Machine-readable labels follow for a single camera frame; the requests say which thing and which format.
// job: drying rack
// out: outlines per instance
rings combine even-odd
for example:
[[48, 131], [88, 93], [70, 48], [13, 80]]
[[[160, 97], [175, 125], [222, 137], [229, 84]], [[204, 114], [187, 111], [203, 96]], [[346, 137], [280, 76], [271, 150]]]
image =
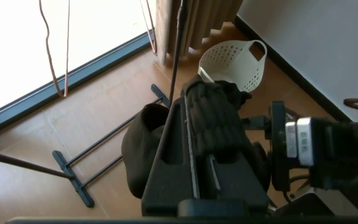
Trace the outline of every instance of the drying rack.
[[[181, 40], [182, 40], [182, 36], [183, 36], [183, 30], [185, 28], [185, 22], [186, 22], [186, 18], [187, 18], [187, 4], [188, 4], [187, 0], [181, 0], [179, 11], [178, 11], [177, 36], [176, 36], [176, 42], [175, 42], [175, 53], [174, 53], [174, 58], [173, 58], [172, 81], [171, 81], [169, 99], [163, 94], [163, 92], [157, 85], [152, 84], [152, 86], [151, 86], [151, 90], [157, 96], [157, 99], [154, 100], [152, 103], [162, 102], [168, 108], [171, 106], [171, 103], [173, 100], [173, 92], [175, 89], [175, 82], [176, 82], [178, 62], [179, 62], [179, 51], [180, 51]], [[95, 175], [93, 175], [91, 178], [89, 178], [88, 180], [86, 180], [83, 183], [79, 180], [79, 178], [77, 177], [77, 175], [75, 174], [75, 172], [73, 171], [71, 166], [73, 164], [75, 164], [79, 159], [81, 159], [81, 158], [85, 157], [87, 154], [89, 154], [98, 145], [107, 141], [111, 136], [113, 136], [114, 134], [119, 132], [123, 127], [127, 126], [135, 117], [136, 117], [136, 114], [134, 116], [130, 117], [128, 120], [124, 121], [118, 127], [114, 128], [111, 132], [107, 133], [101, 139], [96, 141], [90, 147], [88, 147], [83, 152], [79, 153], [77, 156], [75, 156], [74, 158], [72, 158], [69, 161], [67, 161], [64, 158], [63, 154], [60, 151], [53, 151], [52, 156], [59, 164], [62, 172], [59, 172], [59, 171], [56, 171], [53, 169], [49, 169], [46, 167], [42, 167], [40, 165], [33, 164], [30, 162], [22, 161], [20, 159], [16, 159], [13, 157], [5, 156], [2, 154], [0, 154], [0, 162], [68, 179], [71, 182], [71, 184], [73, 185], [75, 191], [81, 197], [84, 204], [87, 207], [91, 208], [91, 207], [94, 207], [94, 201], [93, 201], [92, 197], [89, 195], [89, 193], [86, 191], [86, 187], [89, 186], [90, 183], [94, 182], [102, 174], [104, 174], [110, 167], [112, 167], [114, 164], [119, 162], [122, 159], [122, 156], [115, 158], [108, 165], [103, 167], [100, 171], [95, 173]]]

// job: basket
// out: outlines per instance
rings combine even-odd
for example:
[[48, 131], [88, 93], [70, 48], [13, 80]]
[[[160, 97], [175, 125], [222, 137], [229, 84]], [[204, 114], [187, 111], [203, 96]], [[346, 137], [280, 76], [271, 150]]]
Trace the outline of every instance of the basket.
[[[255, 42], [265, 49], [258, 61], [249, 48]], [[229, 40], [208, 49], [201, 57], [198, 74], [206, 82], [225, 80], [235, 83], [240, 91], [251, 92], [256, 89], [264, 74], [267, 48], [259, 40]]]

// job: cord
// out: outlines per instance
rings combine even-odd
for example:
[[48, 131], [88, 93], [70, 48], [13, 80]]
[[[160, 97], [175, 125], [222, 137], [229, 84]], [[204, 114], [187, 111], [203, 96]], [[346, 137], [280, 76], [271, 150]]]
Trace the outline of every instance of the cord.
[[56, 78], [56, 74], [55, 74], [55, 69], [53, 68], [53, 63], [52, 63], [52, 56], [50, 55], [50, 50], [49, 50], [49, 25], [47, 22], [47, 19], [45, 18], [44, 12], [42, 10], [42, 3], [41, 0], [39, 0], [39, 7], [40, 7], [40, 13], [42, 16], [42, 19], [44, 20], [45, 26], [47, 28], [47, 36], [45, 38], [45, 44], [47, 47], [47, 55], [48, 55], [48, 61], [49, 61], [49, 67], [50, 67], [50, 71], [52, 73], [52, 80], [53, 80], [53, 84], [55, 85], [55, 88], [57, 90], [58, 95], [61, 98], [65, 98], [68, 94], [68, 33], [70, 30], [70, 0], [68, 0], [68, 18], [67, 18], [67, 51], [66, 51], [66, 74], [65, 74], [65, 92], [64, 94], [62, 93], [62, 91], [59, 88], [59, 84], [57, 82], [57, 78]]
[[[290, 179], [290, 184], [292, 184], [292, 182], [295, 182], [297, 180], [307, 180], [309, 179], [309, 175], [308, 174], [304, 174], [304, 175], [298, 175], [298, 176], [295, 176], [295, 177], [291, 177]], [[283, 192], [283, 196], [284, 196], [284, 199], [288, 202], [288, 203], [292, 203], [291, 199], [289, 198], [288, 192]]]

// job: silver label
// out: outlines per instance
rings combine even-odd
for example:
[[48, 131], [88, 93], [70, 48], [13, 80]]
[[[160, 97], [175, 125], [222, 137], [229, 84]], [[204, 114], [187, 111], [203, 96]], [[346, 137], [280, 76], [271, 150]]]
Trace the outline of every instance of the silver label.
[[313, 145], [311, 139], [311, 118], [300, 118], [296, 121], [298, 138], [298, 159], [304, 166], [313, 166]]
[[293, 121], [285, 124], [285, 140], [287, 142], [287, 157], [296, 158], [298, 156], [298, 146], [296, 145], [296, 128]]

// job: black metal pole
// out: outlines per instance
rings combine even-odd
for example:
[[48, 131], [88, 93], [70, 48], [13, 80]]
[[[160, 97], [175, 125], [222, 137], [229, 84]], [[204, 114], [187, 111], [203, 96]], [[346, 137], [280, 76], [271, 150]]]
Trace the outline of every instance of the black metal pole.
[[58, 177], [64, 177], [64, 178], [67, 178], [67, 179], [72, 179], [73, 178], [73, 176], [67, 175], [67, 174], [65, 174], [63, 172], [59, 172], [59, 171], [55, 171], [53, 169], [38, 166], [38, 165], [32, 164], [30, 162], [22, 161], [20, 159], [5, 156], [5, 155], [2, 155], [2, 154], [0, 154], [0, 162], [3, 162], [5, 164], [18, 166], [18, 167], [23, 167], [23, 168], [30, 169], [30, 170], [35, 170], [35, 171], [38, 171], [38, 172], [43, 172], [43, 173], [50, 174], [50, 175], [55, 175], [55, 176], [58, 176]]
[[[161, 99], [158, 98], [156, 100], [154, 100], [152, 103], [157, 103], [158, 101], [160, 101]], [[99, 139], [97, 142], [93, 143], [90, 147], [88, 147], [87, 149], [85, 149], [84, 151], [82, 151], [81, 153], [79, 153], [76, 157], [72, 158], [70, 161], [67, 162], [67, 166], [72, 165], [74, 162], [76, 162], [79, 158], [83, 157], [85, 154], [87, 154], [88, 152], [92, 151], [93, 148], [95, 148], [96, 146], [98, 146], [99, 144], [101, 144], [102, 142], [104, 142], [105, 140], [107, 140], [110, 136], [112, 136], [113, 134], [115, 134], [116, 132], [118, 132], [121, 128], [123, 128], [125, 125], [129, 124], [133, 119], [135, 119], [137, 114], [135, 114], [134, 116], [130, 117], [128, 120], [124, 121], [122, 124], [120, 124], [118, 127], [114, 128], [112, 131], [110, 131], [109, 133], [107, 133], [107, 135], [103, 136], [101, 139]]]
[[175, 53], [173, 56], [173, 68], [172, 68], [172, 81], [171, 81], [171, 90], [169, 94], [169, 107], [171, 107], [173, 100], [173, 92], [175, 91], [175, 82], [177, 80], [177, 70], [179, 63], [179, 54], [181, 40], [183, 38], [183, 31], [185, 30], [185, 24], [187, 19], [187, 0], [181, 0], [180, 7], [178, 10], [178, 25], [177, 25], [177, 39], [175, 42]]
[[115, 158], [115, 160], [111, 161], [107, 166], [103, 167], [103, 169], [99, 170], [95, 175], [93, 175], [91, 178], [89, 178], [81, 187], [86, 187], [88, 184], [90, 184], [92, 181], [94, 181], [96, 178], [98, 178], [100, 175], [102, 175], [104, 172], [106, 172], [110, 167], [112, 167], [114, 164], [116, 164], [118, 161], [122, 159], [122, 155]]

